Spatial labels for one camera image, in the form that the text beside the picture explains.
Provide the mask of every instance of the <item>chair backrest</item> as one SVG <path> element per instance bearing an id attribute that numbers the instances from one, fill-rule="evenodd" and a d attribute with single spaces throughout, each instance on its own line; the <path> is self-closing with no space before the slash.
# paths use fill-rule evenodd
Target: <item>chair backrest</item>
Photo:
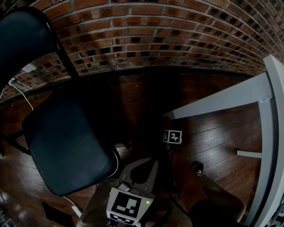
<path id="1" fill-rule="evenodd" d="M 40 10 L 21 7 L 0 20 L 0 90 L 24 66 L 56 51 L 72 78 L 79 75 L 50 20 Z"/>

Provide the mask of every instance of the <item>pants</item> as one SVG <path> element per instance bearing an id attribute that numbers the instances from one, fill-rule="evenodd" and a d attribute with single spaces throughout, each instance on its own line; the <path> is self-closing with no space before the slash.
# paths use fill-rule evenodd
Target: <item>pants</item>
<path id="1" fill-rule="evenodd" d="M 207 175 L 200 177 L 201 184 L 208 197 L 225 213 L 232 215 L 236 221 L 240 221 L 244 212 L 245 204 L 227 192 L 219 184 Z M 112 187 L 116 187 L 113 179 L 98 185 L 95 193 L 90 198 L 76 227 L 105 227 L 107 224 L 107 203 Z"/>

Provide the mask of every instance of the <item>brick wall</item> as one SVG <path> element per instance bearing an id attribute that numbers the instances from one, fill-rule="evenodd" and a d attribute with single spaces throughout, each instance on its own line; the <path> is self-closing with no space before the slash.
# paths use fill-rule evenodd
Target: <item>brick wall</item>
<path id="1" fill-rule="evenodd" d="M 80 75 L 174 65 L 257 75 L 283 62 L 284 0 L 0 0 L 0 14 L 31 5 L 52 21 Z M 16 78 L 28 89 L 68 78 L 56 54 Z M 16 92 L 6 88 L 2 100 Z"/>

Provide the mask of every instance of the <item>white desk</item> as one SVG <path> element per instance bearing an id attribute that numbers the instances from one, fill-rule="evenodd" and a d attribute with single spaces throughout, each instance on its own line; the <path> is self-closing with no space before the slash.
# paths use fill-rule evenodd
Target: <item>white desk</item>
<path id="1" fill-rule="evenodd" d="M 273 56 L 264 58 L 267 73 L 236 84 L 164 115 L 169 119 L 191 117 L 258 102 L 262 128 L 262 154 L 238 152 L 261 158 L 256 194 L 245 225 L 264 227 L 284 193 L 284 66 Z"/>

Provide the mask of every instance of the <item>electrical outlet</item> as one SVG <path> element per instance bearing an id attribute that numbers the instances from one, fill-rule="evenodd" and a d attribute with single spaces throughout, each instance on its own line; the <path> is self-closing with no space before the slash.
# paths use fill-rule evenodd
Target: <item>electrical outlet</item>
<path id="1" fill-rule="evenodd" d="M 12 83 L 16 80 L 15 77 L 12 77 L 12 79 L 9 80 L 8 85 L 12 86 Z"/>
<path id="2" fill-rule="evenodd" d="M 35 67 L 33 64 L 29 63 L 28 65 L 26 65 L 26 66 L 23 68 L 23 70 L 24 70 L 25 72 L 27 72 L 27 73 L 30 73 L 30 72 L 32 72 L 33 70 L 36 70 L 36 67 Z"/>

